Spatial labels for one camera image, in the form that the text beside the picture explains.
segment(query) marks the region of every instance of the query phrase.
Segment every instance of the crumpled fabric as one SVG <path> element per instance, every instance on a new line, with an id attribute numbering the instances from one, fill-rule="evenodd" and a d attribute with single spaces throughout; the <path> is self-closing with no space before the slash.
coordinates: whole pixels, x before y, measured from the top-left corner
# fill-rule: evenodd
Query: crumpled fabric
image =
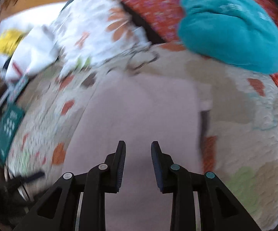
<path id="1" fill-rule="evenodd" d="M 52 23 L 65 61 L 59 79 L 74 69 L 103 65 L 121 53 L 149 46 L 143 28 L 131 25 L 120 0 L 74 0 Z"/>
<path id="2" fill-rule="evenodd" d="M 0 36 L 0 54 L 12 56 L 18 44 L 23 39 L 24 32 L 17 29 L 8 29 Z"/>
<path id="3" fill-rule="evenodd" d="M 180 0 L 178 36 L 191 51 L 244 69 L 278 72 L 278 28 L 254 0 Z"/>

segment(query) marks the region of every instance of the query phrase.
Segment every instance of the teal cloth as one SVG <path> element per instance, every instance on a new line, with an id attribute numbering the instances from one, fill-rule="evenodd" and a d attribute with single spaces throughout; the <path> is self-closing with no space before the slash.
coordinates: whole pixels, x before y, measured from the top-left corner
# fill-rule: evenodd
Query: teal cloth
<path id="1" fill-rule="evenodd" d="M 191 51 L 252 71 L 278 72 L 278 28 L 254 0 L 180 0 L 178 36 Z"/>
<path id="2" fill-rule="evenodd" d="M 4 166 L 13 138 L 23 119 L 24 111 L 15 104 L 9 104 L 0 121 L 0 165 Z"/>

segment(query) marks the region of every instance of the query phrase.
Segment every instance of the pink fabric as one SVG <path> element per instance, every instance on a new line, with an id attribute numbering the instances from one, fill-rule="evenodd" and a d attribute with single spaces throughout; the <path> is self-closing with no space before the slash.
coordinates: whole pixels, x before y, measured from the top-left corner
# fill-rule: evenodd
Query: pink fabric
<path id="1" fill-rule="evenodd" d="M 104 77 L 72 137 L 63 172 L 88 172 L 125 141 L 122 187 L 106 194 L 107 230 L 169 230 L 172 195 L 157 187 L 151 143 L 157 140 L 175 163 L 201 173 L 199 110 L 189 81 L 116 71 Z"/>

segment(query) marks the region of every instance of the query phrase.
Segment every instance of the yellow object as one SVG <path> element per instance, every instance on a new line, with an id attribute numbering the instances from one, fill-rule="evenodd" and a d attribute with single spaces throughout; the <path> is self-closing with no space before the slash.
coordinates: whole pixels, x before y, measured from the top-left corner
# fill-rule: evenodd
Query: yellow object
<path id="1" fill-rule="evenodd" d="M 24 37 L 24 32 L 17 29 L 8 29 L 0 36 L 0 54 L 11 56 Z"/>

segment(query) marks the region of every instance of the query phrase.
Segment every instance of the teal circular marker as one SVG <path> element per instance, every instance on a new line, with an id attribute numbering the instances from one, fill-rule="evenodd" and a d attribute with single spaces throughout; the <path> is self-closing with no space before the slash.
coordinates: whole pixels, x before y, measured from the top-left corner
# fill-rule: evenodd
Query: teal circular marker
<path id="1" fill-rule="evenodd" d="M 213 179 L 215 177 L 215 174 L 213 172 L 207 172 L 206 177 L 210 178 L 210 179 Z"/>
<path id="2" fill-rule="evenodd" d="M 172 169 L 172 170 L 179 170 L 179 169 L 180 169 L 180 166 L 177 165 L 177 164 L 172 164 L 172 165 L 171 165 L 171 169 Z"/>

